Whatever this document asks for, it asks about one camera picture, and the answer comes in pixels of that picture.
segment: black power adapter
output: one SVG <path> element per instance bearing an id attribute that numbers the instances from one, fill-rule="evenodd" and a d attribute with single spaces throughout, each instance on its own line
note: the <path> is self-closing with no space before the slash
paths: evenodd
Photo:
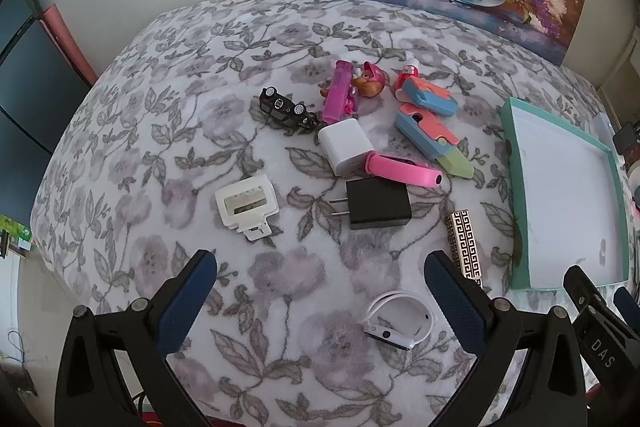
<path id="1" fill-rule="evenodd" d="M 402 227 L 411 220 L 411 203 L 404 183 L 374 176 L 346 183 L 347 197 L 329 203 L 348 204 L 348 212 L 332 216 L 349 216 L 351 230 Z"/>

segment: gold patterned lighter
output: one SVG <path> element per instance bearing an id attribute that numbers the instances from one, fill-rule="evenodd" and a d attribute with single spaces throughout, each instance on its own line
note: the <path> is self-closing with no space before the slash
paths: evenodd
<path id="1" fill-rule="evenodd" d="M 447 235 L 453 261 L 467 279 L 473 279 L 482 287 L 480 261 L 476 250 L 476 238 L 471 228 L 468 210 L 458 210 L 445 218 Z"/>

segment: floral blanket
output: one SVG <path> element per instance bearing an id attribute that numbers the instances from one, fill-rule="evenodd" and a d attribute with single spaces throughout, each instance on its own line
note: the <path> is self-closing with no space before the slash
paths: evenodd
<path id="1" fill-rule="evenodd" d="M 446 124 L 463 138 L 475 176 L 410 187 L 405 227 L 352 232 L 332 216 L 329 200 L 344 196 L 345 180 L 333 176 L 317 134 L 279 128 L 257 97 L 274 86 L 320 110 L 319 86 L 339 57 L 375 62 L 393 79 L 408 51 L 458 99 Z M 469 209 L 492 298 L 575 313 L 563 293 L 510 291 L 511 189 L 497 113 L 510 96 L 587 131 L 602 110 L 571 71 L 419 10 L 357 0 L 176 9 L 122 51 L 79 107 L 38 192 L 34 237 L 47 266 L 98 313 L 151 297 L 197 249 L 215 251 L 218 280 L 169 356 L 210 415 L 247 426 L 427 425 L 474 357 L 436 304 L 433 333 L 409 353 L 365 337 L 358 320 L 390 289 L 430 298 L 421 270 L 430 251 L 448 250 L 444 216 Z M 358 119 L 378 150 L 424 160 L 394 126 L 398 107 L 385 89 L 360 100 Z M 259 171 L 280 212 L 273 235 L 249 243 L 222 225 L 214 191 Z M 485 421 L 504 407 L 521 363 L 514 359 Z"/>

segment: bolt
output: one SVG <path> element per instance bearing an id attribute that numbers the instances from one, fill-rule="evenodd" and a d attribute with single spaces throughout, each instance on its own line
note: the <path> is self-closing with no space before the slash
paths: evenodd
<path id="1" fill-rule="evenodd" d="M 502 297 L 495 299 L 494 307 L 501 312 L 507 311 L 511 308 L 511 303 L 507 299 L 503 299 Z"/>
<path id="2" fill-rule="evenodd" d="M 566 318 L 566 310 L 564 308 L 562 308 L 562 306 L 554 306 L 554 314 L 559 319 L 565 319 Z"/>
<path id="3" fill-rule="evenodd" d="M 76 319 L 81 319 L 86 315 L 86 312 L 87 312 L 86 306 L 80 304 L 79 306 L 76 306 L 74 308 L 74 317 Z"/>
<path id="4" fill-rule="evenodd" d="M 149 301 L 144 297 L 140 297 L 131 303 L 131 309 L 135 312 L 143 312 L 147 306 L 149 306 Z"/>

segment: pink wristband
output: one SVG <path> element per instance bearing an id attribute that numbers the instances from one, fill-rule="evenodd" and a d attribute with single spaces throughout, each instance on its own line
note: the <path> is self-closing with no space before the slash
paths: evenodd
<path id="1" fill-rule="evenodd" d="M 407 158 L 386 156 L 375 151 L 367 156 L 365 171 L 373 176 L 418 187 L 438 187 L 442 181 L 442 172 L 437 169 Z"/>

